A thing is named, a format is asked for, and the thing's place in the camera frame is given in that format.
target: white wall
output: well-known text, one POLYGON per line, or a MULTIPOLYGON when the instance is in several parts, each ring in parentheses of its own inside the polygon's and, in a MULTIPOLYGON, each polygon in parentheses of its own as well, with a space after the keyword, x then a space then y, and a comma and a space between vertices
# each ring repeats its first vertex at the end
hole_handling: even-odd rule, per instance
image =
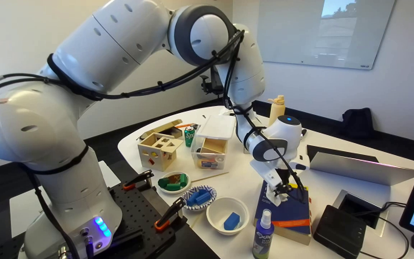
MULTIPOLYGON (((0 0, 0 75, 36 72, 74 29, 107 0, 0 0)), ((232 0, 163 0, 167 8, 207 3, 232 18, 232 0)), ((160 51, 151 56, 113 93, 128 92, 169 81, 193 67, 160 51)), ((148 97, 104 100, 79 120, 79 131, 88 138, 143 120, 161 116, 215 98, 201 90, 195 79, 174 90, 148 97)))
MULTIPOLYGON (((259 0, 234 0, 233 21, 256 35, 259 0)), ((285 95, 287 107, 341 120, 370 107, 378 131, 414 140, 414 0, 396 0, 371 71, 265 62, 260 100, 285 95)))

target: blue book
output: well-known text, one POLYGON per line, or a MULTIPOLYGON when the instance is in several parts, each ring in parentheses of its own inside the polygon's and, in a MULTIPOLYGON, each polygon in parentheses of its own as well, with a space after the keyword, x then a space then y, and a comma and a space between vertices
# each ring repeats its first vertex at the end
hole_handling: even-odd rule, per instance
MULTIPOLYGON (((301 193, 296 185, 291 185, 294 190, 289 195, 298 199, 301 197, 301 193)), ((304 187, 304 203, 289 197, 287 201, 276 207, 266 197, 267 187, 267 183, 263 181, 253 225, 256 226, 263 210, 271 210, 271 221, 274 224, 275 234, 308 246, 312 238, 312 220, 311 211, 309 210, 311 199, 309 198, 308 188, 304 187)))

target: beige bottle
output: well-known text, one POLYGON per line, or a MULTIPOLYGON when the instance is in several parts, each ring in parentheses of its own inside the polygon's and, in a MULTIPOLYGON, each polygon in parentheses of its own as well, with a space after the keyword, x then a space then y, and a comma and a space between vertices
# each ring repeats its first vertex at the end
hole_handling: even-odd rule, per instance
POLYGON ((277 117, 284 115, 285 113, 285 100, 283 95, 278 95, 277 98, 268 99, 268 101, 273 102, 271 105, 271 114, 269 116, 269 126, 271 126, 276 120, 277 117))

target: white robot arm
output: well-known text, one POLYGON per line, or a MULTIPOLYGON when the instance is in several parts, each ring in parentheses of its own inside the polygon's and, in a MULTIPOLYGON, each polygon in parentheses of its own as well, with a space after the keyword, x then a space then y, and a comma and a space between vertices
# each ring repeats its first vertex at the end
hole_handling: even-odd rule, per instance
MULTIPOLYGON (((237 137, 257 161, 285 168, 286 162, 268 161, 296 157, 301 124, 279 119, 261 131, 251 109, 252 101, 265 89, 258 44, 246 26, 233 25, 210 5, 168 10, 160 0, 112 0, 56 49, 50 65, 39 70, 34 82, 0 92, 0 159, 23 163, 37 175, 51 200, 53 216, 80 258, 87 257, 80 233, 88 229, 93 242, 102 243, 94 254, 101 253, 110 246, 122 211, 107 190, 94 151, 79 137, 79 117, 100 100, 97 96, 110 93, 156 51, 167 50, 201 66, 239 31, 244 31, 243 40, 229 78, 233 61, 216 64, 223 84, 229 85, 226 93, 230 108, 237 113, 237 137), (39 81, 45 77, 61 83, 53 86, 39 81), (66 81, 73 82, 83 95, 64 86, 66 81), (93 96, 85 97, 83 90, 93 96), (94 228, 97 217, 106 223, 108 232, 94 228)), ((282 181, 276 172, 269 174, 262 176, 276 193, 282 193, 288 179, 282 181)), ((19 258, 46 258, 62 243, 64 237, 43 213, 26 231, 19 258)))

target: blue block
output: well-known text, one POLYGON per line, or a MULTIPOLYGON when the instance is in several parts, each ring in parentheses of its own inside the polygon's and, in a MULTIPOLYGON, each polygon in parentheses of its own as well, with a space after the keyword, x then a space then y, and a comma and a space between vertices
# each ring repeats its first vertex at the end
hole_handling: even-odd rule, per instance
POLYGON ((208 191, 207 191, 206 189, 200 189, 200 190, 199 190, 199 193, 200 193, 201 195, 203 195, 203 194, 208 193, 208 191))
POLYGON ((236 226, 239 224, 240 216, 236 213, 231 213, 231 215, 228 217, 228 219, 225 221, 223 226, 225 227, 225 230, 227 231, 233 231, 236 226))
POLYGON ((199 197, 201 194, 199 193, 199 192, 195 192, 195 193, 193 193, 190 197, 189 197, 189 199, 186 201, 186 205, 188 205, 188 206, 194 206, 194 204, 196 204, 196 199, 197 199, 197 197, 199 197))
POLYGON ((196 198, 196 203, 197 205, 202 205, 208 202, 211 198, 212 196, 210 195, 210 193, 204 193, 203 195, 196 198))

